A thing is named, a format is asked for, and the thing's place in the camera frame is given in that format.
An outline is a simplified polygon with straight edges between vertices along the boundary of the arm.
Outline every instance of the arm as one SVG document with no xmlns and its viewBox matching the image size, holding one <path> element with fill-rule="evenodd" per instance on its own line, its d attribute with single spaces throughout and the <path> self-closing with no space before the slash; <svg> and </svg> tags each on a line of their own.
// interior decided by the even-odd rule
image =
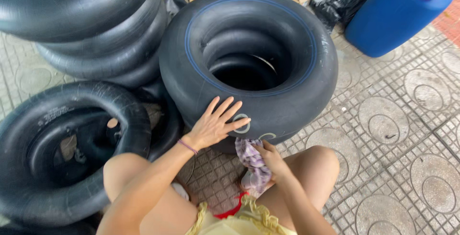
<svg viewBox="0 0 460 235">
<path fill-rule="evenodd" d="M 213 113 L 218 102 L 219 97 L 214 98 L 192 131 L 182 138 L 183 142 L 197 151 L 218 143 L 228 136 L 228 132 L 250 122 L 250 118 L 244 118 L 225 123 L 241 108 L 242 102 L 236 102 L 225 112 L 233 102 L 233 97 L 229 97 Z M 193 155 L 192 150 L 177 143 L 154 161 L 130 181 L 115 199 L 104 215 L 97 235 L 138 235 L 142 219 L 158 203 L 179 170 Z"/>
<path fill-rule="evenodd" d="M 336 232 L 310 202 L 304 188 L 281 158 L 275 146 L 263 141 L 264 148 L 254 146 L 262 155 L 272 179 L 281 191 L 298 235 L 335 235 Z"/>
</svg>

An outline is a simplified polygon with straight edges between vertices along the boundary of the person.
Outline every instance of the person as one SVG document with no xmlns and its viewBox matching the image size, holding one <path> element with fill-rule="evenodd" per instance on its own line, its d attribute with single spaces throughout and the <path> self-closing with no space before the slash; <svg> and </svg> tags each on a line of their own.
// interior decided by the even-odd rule
<svg viewBox="0 0 460 235">
<path fill-rule="evenodd" d="M 124 153 L 111 158 L 103 168 L 103 182 L 112 202 L 97 235 L 331 235 L 334 229 L 320 214 L 339 174 L 333 150 L 313 146 L 281 158 L 267 141 L 256 147 L 272 171 L 274 185 L 258 199 L 245 195 L 241 209 L 219 220 L 181 197 L 171 186 L 182 166 L 199 151 L 216 144 L 228 132 L 251 119 L 227 123 L 241 108 L 233 97 L 214 111 L 216 97 L 193 129 L 167 153 L 150 163 Z"/>
</svg>

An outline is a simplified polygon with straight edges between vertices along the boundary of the blue stripe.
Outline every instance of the blue stripe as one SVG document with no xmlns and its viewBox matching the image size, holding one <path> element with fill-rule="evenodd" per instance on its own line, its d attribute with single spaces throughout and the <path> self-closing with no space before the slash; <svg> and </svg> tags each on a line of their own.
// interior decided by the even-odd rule
<svg viewBox="0 0 460 235">
<path fill-rule="evenodd" d="M 196 64 L 196 62 L 193 59 L 193 57 L 191 55 L 191 52 L 190 52 L 190 29 L 191 29 L 190 26 L 192 25 L 193 21 L 198 16 L 203 14 L 206 10 L 210 9 L 211 7 L 216 6 L 218 4 L 221 4 L 221 3 L 233 2 L 233 1 L 256 1 L 256 2 L 261 2 L 261 3 L 266 3 L 266 4 L 269 4 L 269 5 L 275 6 L 275 7 L 279 8 L 279 9 L 284 10 L 286 13 L 288 13 L 292 17 L 294 17 L 305 28 L 306 32 L 308 33 L 308 38 L 310 39 L 310 43 L 312 44 L 312 48 L 313 48 L 313 51 L 312 51 L 313 56 L 311 57 L 311 62 L 310 62 L 310 65 L 309 65 L 307 71 L 304 73 L 304 75 L 302 76 L 301 79 L 299 79 L 296 83 L 294 83 L 294 85 L 291 85 L 290 87 L 284 88 L 284 89 L 279 90 L 279 91 L 266 92 L 264 94 L 250 94 L 250 96 L 262 97 L 262 96 L 271 96 L 271 95 L 281 94 L 281 93 L 287 92 L 287 91 L 295 88 L 296 86 L 300 85 L 303 81 L 305 81 L 305 79 L 307 79 L 308 76 L 310 75 L 310 73 L 313 71 L 313 68 L 315 67 L 315 64 L 316 64 L 317 50 L 316 50 L 316 43 L 314 42 L 313 33 L 310 31 L 310 29 L 308 28 L 307 24 L 294 11 L 292 11 L 291 9 L 288 9 L 288 8 L 286 8 L 284 6 L 281 6 L 281 5 L 275 3 L 275 2 L 273 2 L 271 0 L 218 0 L 218 1 L 215 1 L 213 3 L 210 3 L 209 5 L 205 6 L 202 9 L 200 9 L 198 11 L 198 13 L 196 15 L 194 15 L 192 17 L 192 19 L 190 20 L 190 22 L 189 22 L 189 24 L 187 26 L 187 30 L 185 31 L 185 39 L 184 39 L 185 53 L 186 53 L 187 58 L 189 59 L 190 63 L 192 64 L 193 68 L 196 70 L 196 72 L 198 72 L 198 74 L 200 74 L 200 76 L 203 77 L 208 83 L 210 83 L 211 85 L 219 88 L 221 91 L 226 91 L 226 92 L 228 92 L 230 94 L 238 94 L 235 91 L 230 90 L 227 87 L 222 86 L 220 83 L 215 82 L 214 80 L 212 80 L 209 77 L 207 77 L 199 69 L 198 65 Z"/>
</svg>

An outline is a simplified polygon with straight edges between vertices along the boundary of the yellow ruffled top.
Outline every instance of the yellow ruffled top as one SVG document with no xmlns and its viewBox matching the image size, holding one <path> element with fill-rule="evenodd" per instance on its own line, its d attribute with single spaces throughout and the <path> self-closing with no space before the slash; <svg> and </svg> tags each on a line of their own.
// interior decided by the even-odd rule
<svg viewBox="0 0 460 235">
<path fill-rule="evenodd" d="M 186 235 L 297 235 L 278 223 L 267 207 L 256 205 L 256 198 L 245 195 L 234 215 L 219 220 L 207 211 L 207 203 L 198 207 L 198 220 Z"/>
</svg>

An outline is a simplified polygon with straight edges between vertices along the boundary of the leg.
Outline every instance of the leg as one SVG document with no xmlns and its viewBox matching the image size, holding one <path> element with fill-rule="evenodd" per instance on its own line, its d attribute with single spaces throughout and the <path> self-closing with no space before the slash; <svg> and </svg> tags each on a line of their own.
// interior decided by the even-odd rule
<svg viewBox="0 0 460 235">
<path fill-rule="evenodd" d="M 311 203 L 320 211 L 339 175 L 339 161 L 334 151 L 322 146 L 313 146 L 284 160 L 304 187 Z M 265 191 L 256 202 L 266 206 L 270 214 L 278 217 L 279 224 L 295 230 L 288 208 L 276 185 Z"/>
<path fill-rule="evenodd" d="M 124 153 L 111 158 L 104 166 L 104 187 L 111 202 L 123 187 L 150 162 L 133 153 Z M 182 198 L 170 186 L 158 204 L 144 217 L 140 226 L 141 235 L 184 235 L 196 221 L 198 209 Z"/>
</svg>

